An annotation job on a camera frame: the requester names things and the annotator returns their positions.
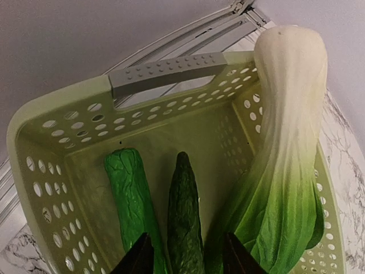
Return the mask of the fake green bok choy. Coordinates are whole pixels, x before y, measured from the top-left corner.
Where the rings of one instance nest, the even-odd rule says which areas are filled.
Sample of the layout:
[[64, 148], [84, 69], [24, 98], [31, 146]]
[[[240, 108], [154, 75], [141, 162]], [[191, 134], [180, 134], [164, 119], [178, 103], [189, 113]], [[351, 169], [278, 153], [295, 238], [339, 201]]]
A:
[[181, 151], [196, 178], [205, 273], [223, 273], [227, 232], [266, 273], [291, 272], [323, 237], [314, 174], [327, 85], [323, 39], [274, 26], [252, 51], [221, 54], [210, 83], [105, 113], [104, 176], [121, 260], [146, 232], [153, 273], [173, 273], [168, 203]]

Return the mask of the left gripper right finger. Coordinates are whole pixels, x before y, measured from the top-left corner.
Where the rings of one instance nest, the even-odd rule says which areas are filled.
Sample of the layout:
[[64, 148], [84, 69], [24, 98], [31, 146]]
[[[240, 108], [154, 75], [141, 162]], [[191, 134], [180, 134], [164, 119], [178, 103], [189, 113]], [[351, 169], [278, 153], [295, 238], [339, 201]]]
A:
[[231, 232], [224, 234], [222, 246], [222, 261], [224, 274], [265, 274], [247, 249]]

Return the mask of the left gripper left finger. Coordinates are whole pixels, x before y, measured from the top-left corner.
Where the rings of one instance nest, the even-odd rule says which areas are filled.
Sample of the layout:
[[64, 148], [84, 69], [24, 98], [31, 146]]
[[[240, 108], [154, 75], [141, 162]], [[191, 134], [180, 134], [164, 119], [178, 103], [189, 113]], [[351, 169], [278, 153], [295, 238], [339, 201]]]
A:
[[154, 248], [151, 237], [142, 233], [132, 248], [113, 269], [114, 274], [153, 274]]

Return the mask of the fake dark green cucumber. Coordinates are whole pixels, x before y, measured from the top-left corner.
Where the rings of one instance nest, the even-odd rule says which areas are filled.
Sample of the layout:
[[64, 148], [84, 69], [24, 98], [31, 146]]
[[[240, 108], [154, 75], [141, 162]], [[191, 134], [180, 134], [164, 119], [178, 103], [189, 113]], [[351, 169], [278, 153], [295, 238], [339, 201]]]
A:
[[205, 273], [196, 178], [184, 151], [177, 154], [169, 189], [167, 246], [173, 273]]

